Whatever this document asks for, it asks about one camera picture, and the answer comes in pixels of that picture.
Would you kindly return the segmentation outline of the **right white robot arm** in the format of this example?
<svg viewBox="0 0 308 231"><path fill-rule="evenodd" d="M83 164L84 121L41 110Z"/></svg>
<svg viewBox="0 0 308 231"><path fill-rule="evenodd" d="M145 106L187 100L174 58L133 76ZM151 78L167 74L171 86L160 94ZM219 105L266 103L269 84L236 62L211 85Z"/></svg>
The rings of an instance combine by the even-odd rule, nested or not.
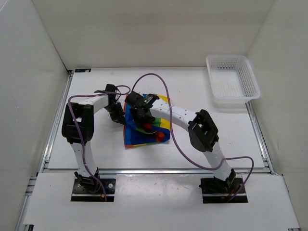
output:
<svg viewBox="0 0 308 231"><path fill-rule="evenodd" d="M221 151L218 128L208 111L187 111L171 106L169 100L156 94L142 96L134 91L126 97L125 103L130 107L133 120L139 127L155 119L164 119L188 132L192 147L203 153L210 164L209 169L214 173L210 181L212 191L226 193L233 187L236 174Z"/></svg>

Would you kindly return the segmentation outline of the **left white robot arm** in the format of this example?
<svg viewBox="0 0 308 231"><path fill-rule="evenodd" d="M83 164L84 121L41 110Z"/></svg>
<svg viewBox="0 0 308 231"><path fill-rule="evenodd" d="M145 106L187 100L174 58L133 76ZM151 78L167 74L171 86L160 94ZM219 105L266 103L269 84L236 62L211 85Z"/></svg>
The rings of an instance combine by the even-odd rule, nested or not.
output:
<svg viewBox="0 0 308 231"><path fill-rule="evenodd" d="M94 163L90 141L94 135L94 114L105 109L113 122L125 125L125 113L117 96L122 96L119 88L112 84L92 95L73 95L65 107L62 136L73 148L78 171L75 176L81 186L90 193L105 191Z"/></svg>

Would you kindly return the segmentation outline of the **small black corner label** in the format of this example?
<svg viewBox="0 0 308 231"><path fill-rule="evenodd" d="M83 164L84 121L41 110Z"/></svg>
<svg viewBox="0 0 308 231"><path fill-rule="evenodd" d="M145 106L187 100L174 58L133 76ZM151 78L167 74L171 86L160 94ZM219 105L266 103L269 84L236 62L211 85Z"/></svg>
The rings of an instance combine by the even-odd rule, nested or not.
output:
<svg viewBox="0 0 308 231"><path fill-rule="evenodd" d="M75 69L75 73L89 73L91 72L91 68L78 68Z"/></svg>

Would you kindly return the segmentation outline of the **white perforated plastic basket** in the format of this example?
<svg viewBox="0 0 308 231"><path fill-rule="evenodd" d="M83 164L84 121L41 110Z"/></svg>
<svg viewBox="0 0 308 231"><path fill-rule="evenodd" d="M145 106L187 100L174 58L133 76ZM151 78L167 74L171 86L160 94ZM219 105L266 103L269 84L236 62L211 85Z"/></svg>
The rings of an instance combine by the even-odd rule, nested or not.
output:
<svg viewBox="0 0 308 231"><path fill-rule="evenodd" d="M214 102L220 105L245 104L261 95L246 56L217 54L206 57Z"/></svg>

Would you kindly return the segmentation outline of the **aluminium front rail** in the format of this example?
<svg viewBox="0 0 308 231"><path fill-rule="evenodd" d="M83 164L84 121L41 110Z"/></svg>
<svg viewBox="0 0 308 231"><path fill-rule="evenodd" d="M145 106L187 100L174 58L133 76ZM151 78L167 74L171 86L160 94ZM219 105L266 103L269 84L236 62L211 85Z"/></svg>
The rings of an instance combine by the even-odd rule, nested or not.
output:
<svg viewBox="0 0 308 231"><path fill-rule="evenodd" d="M235 172L239 174L248 174L249 169L236 168ZM99 169L100 174L212 174L212 171L196 168L171 168L171 169ZM252 173L269 174L271 173L268 167L254 168Z"/></svg>

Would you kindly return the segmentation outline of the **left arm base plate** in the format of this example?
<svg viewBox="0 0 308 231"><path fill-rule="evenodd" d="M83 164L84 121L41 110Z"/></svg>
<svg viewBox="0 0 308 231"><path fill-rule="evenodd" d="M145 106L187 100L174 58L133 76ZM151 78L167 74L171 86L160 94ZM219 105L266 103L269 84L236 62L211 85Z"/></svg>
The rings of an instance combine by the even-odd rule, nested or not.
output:
<svg viewBox="0 0 308 231"><path fill-rule="evenodd" d="M116 179L101 179L98 174L95 176L101 184L92 177L82 177L77 172L75 174L72 188L72 202L113 202L115 198Z"/></svg>

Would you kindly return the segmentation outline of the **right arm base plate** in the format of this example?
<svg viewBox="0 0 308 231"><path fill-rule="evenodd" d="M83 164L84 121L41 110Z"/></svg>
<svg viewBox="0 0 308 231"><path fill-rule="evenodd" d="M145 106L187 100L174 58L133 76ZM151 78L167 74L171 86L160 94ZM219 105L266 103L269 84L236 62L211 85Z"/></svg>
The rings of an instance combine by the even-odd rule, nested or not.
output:
<svg viewBox="0 0 308 231"><path fill-rule="evenodd" d="M200 185L204 204L227 203L243 184L242 178L235 178L230 188L221 188L214 178L201 178Z"/></svg>

